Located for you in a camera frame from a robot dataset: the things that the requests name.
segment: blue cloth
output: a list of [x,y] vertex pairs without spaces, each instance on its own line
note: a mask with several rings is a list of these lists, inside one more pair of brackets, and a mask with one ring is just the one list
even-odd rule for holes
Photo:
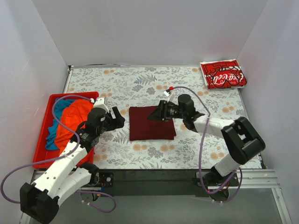
[[[64,111],[64,109],[66,107],[69,107],[74,101],[75,101],[75,99],[62,99],[56,104],[54,113],[58,120],[61,119],[62,112]],[[54,140],[56,138],[56,133],[57,133],[57,128],[58,128],[58,122],[55,119],[53,119],[53,126],[48,128],[49,135],[46,138],[46,140],[47,140],[46,149],[47,150],[58,150],[57,146],[54,144]]]

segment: floral tablecloth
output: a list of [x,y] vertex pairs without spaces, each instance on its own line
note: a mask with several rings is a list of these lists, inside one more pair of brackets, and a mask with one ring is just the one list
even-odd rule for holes
[[[114,67],[78,68],[71,75],[68,93],[97,91],[107,97],[109,108],[117,106],[126,119],[125,126],[106,132],[95,148],[94,164],[109,169],[192,169],[198,167],[201,133],[186,129],[175,119],[174,140],[129,140],[130,106],[158,105],[166,99],[163,91],[170,86],[187,86],[195,91],[210,109],[212,116],[236,119],[245,116],[237,89],[209,90],[198,67]],[[174,91],[174,103],[179,94],[188,93],[197,111],[206,113],[200,102],[188,90]],[[202,167],[211,168],[228,153],[223,139],[207,135],[204,141]],[[261,168],[255,157],[243,168]]]

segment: white panel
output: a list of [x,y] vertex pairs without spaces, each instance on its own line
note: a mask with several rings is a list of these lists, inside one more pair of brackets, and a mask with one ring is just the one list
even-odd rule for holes
[[[206,120],[208,118],[208,115],[201,116],[196,119],[194,122],[194,126],[197,132],[203,132],[206,126]],[[223,139],[223,135],[221,130],[225,126],[229,126],[231,124],[234,124],[235,120],[230,120],[230,119],[219,119],[219,118],[210,118],[209,123],[206,129],[206,133],[215,135],[217,137],[220,137]]]
[[[64,151],[60,154],[66,155],[75,148],[77,143],[75,141],[68,142]],[[76,164],[87,155],[85,148],[78,147],[70,155],[56,160],[48,169],[44,172],[35,183],[35,187],[41,191],[45,189],[48,190],[48,195],[54,198],[57,195],[57,190],[60,188],[61,184],[64,182],[65,178],[70,174],[71,170],[76,167]]]
[[267,0],[33,0],[68,65],[238,56]]
[[266,143],[262,156],[278,175],[293,223],[299,223],[298,11],[297,0],[269,0],[238,57],[248,79],[243,100]]
[[84,168],[77,168],[76,171],[66,177],[57,191],[60,206],[69,196],[74,194],[79,188],[88,184],[91,179],[91,173]]
[[[62,92],[67,66],[30,0],[0,1],[0,179],[30,163],[50,94]],[[32,168],[18,171],[4,186],[19,200]],[[19,223],[19,204],[0,196],[1,223]]]

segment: coca-cola logo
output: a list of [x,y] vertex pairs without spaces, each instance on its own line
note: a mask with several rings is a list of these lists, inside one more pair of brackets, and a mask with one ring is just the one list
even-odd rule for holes
[[239,70],[236,70],[236,73],[228,70],[218,71],[213,75],[212,83],[216,87],[223,87],[226,82],[229,82],[231,86],[236,86],[242,79],[242,73]]

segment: coca-cola bag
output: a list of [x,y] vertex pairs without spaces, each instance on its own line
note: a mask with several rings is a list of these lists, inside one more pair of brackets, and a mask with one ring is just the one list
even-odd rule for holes
[[237,60],[201,62],[202,75],[209,89],[241,88],[247,81]]

